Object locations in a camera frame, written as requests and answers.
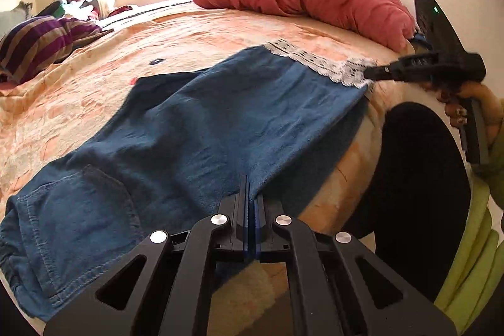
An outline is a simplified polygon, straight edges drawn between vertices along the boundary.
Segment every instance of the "black mount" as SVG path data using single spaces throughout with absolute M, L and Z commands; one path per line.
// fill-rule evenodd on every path
M 156 231 L 46 325 L 44 336 L 204 336 L 216 262 L 285 262 L 296 336 L 456 336 L 453 323 L 351 235 L 313 232 L 248 181 L 218 213 Z
M 465 51 L 437 2 L 415 0 L 415 10 L 418 26 L 433 51 L 400 57 L 387 66 L 367 68 L 364 77 L 375 81 L 428 82 L 453 95 L 465 81 L 483 81 L 486 76 L 483 59 L 477 53 Z M 488 164 L 490 155 L 481 103 L 475 98 L 455 100 L 467 111 L 468 122 L 459 128 L 466 160 L 471 164 Z

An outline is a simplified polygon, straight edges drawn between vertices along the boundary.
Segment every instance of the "blue denim pants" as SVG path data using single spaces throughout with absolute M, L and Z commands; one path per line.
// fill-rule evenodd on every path
M 8 200 L 0 267 L 49 320 L 150 232 L 190 229 L 248 175 L 299 214 L 347 150 L 365 88 L 247 48 L 195 73 L 141 78 L 109 122 Z

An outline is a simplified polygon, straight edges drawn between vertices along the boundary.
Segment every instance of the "metal screw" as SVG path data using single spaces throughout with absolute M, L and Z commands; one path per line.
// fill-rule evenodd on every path
M 212 219 L 212 224 L 214 225 L 223 225 L 227 222 L 227 217 L 226 215 L 223 214 L 215 214 Z
M 290 225 L 292 218 L 289 215 L 278 215 L 275 221 L 278 225 Z
M 336 241 L 341 244 L 348 244 L 352 240 L 352 236 L 348 232 L 338 232 L 336 234 Z
M 151 234 L 151 241 L 155 244 L 160 244 L 168 238 L 168 234 L 164 231 L 154 231 Z

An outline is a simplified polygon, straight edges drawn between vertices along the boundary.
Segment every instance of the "jeans back pocket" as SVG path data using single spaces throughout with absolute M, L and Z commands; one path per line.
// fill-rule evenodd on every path
M 56 309 L 144 238 L 124 185 L 91 165 L 19 198 L 18 210 L 30 267 Z

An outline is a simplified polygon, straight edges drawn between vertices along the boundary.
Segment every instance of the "striped cloth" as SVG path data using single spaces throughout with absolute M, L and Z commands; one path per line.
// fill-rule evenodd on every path
M 0 72 L 15 83 L 24 83 L 107 33 L 92 22 L 75 18 L 32 18 L 17 25 L 0 41 Z

